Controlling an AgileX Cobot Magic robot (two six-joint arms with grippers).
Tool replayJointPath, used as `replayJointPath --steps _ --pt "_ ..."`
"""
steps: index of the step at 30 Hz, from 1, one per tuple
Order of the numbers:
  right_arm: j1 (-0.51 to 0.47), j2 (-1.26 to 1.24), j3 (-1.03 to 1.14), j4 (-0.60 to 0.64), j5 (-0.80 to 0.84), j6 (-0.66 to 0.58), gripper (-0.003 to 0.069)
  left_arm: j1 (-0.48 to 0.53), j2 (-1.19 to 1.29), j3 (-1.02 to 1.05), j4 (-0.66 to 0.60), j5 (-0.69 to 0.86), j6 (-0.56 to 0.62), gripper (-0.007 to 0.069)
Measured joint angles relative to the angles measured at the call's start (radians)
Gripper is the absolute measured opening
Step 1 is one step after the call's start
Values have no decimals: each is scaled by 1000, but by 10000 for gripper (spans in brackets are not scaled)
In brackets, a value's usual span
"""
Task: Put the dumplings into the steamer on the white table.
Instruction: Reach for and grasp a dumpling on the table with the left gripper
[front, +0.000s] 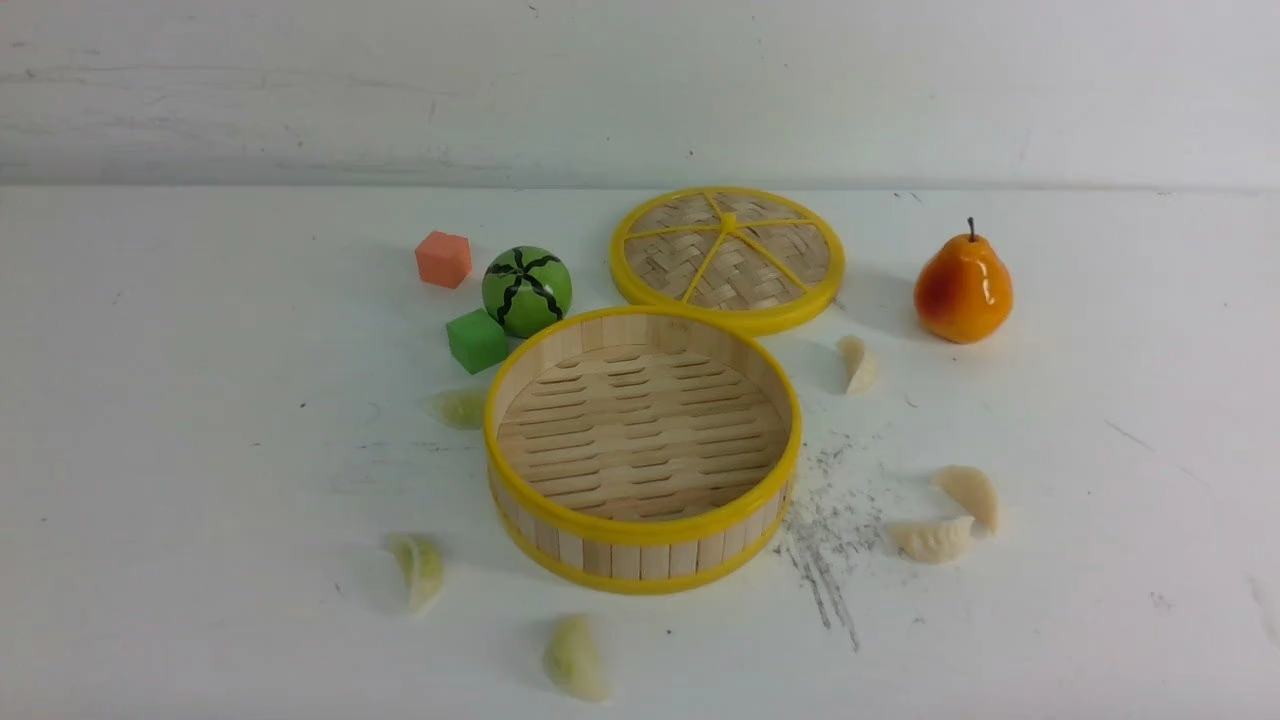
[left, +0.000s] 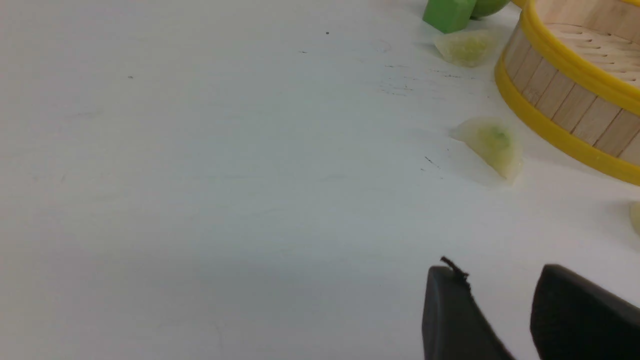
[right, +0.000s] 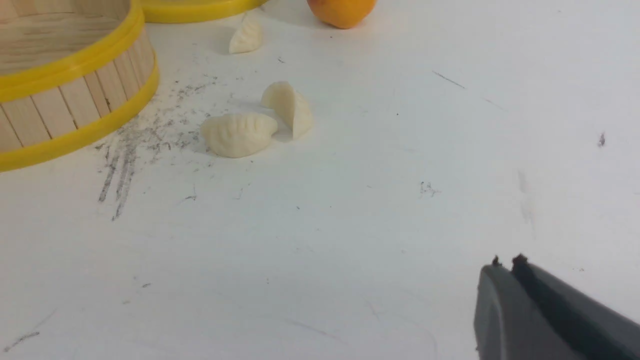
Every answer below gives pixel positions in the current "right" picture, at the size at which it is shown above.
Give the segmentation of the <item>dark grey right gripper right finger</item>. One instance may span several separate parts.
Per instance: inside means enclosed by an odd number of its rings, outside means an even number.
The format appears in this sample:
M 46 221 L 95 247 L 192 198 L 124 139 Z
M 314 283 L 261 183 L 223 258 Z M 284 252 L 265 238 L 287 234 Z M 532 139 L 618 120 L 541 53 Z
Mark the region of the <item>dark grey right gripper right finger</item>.
M 510 271 L 553 331 L 585 360 L 637 360 L 639 324 L 519 254 Z

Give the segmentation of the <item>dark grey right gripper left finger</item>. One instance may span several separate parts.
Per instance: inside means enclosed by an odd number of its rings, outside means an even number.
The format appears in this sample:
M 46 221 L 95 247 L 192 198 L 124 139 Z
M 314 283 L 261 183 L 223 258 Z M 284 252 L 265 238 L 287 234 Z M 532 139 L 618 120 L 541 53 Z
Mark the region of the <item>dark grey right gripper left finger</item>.
M 473 330 L 480 360 L 583 360 L 546 321 L 498 256 L 478 276 Z

